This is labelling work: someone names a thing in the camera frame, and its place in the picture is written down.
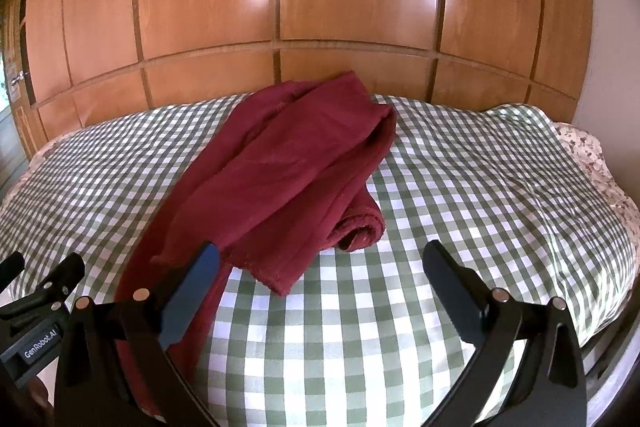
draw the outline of maroon blanket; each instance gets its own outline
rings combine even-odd
[[[380,239],[384,220],[365,185],[395,129],[394,110],[372,102],[353,72],[327,82],[284,82],[247,97],[149,223],[116,300],[151,288],[204,241],[217,245],[220,272],[187,334],[169,349],[193,381],[232,267],[283,296],[318,251],[351,251]],[[130,353],[119,352],[136,399],[152,409]]]

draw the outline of green and white checkered bedsheet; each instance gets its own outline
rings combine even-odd
[[[14,297],[77,251],[88,276],[69,302],[113,298],[158,204],[241,99],[158,108],[63,141],[1,217],[0,251],[22,251],[28,266]],[[195,386],[222,425],[420,425],[473,352],[422,272],[430,239],[489,287],[537,303],[563,296],[582,343],[632,285],[625,229],[540,110],[376,99],[399,114],[367,182],[385,235],[351,254],[321,252],[284,299],[232,272]],[[486,412],[521,355],[518,344]]]

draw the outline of metal bolt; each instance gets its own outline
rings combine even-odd
[[[76,308],[84,310],[89,304],[91,304],[89,297],[81,297],[76,301]]]
[[[151,295],[151,292],[146,288],[138,288],[133,292],[133,300],[138,302],[146,301],[149,295]]]
[[[509,292],[502,288],[494,288],[491,290],[491,296],[498,302],[507,302],[509,300]]]
[[[564,311],[566,309],[566,302],[562,297],[554,297],[551,299],[551,304],[553,304],[554,308]]]

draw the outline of gingham fabric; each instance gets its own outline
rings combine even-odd
[[[0,251],[22,251],[28,266],[14,297],[77,251],[88,275],[69,303],[111,299],[162,197],[241,98],[133,114],[64,140],[0,216]],[[367,182],[385,235],[351,254],[321,252],[287,298],[233,271],[195,385],[222,425],[420,425],[473,352],[422,272],[430,239],[489,287],[537,303],[563,296],[581,343],[632,285],[622,224],[540,110],[376,99],[399,113]],[[485,413],[521,355],[519,343]]]

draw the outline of white wall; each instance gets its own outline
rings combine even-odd
[[[614,178],[640,205],[640,0],[593,0],[591,52],[573,124],[600,140]]]

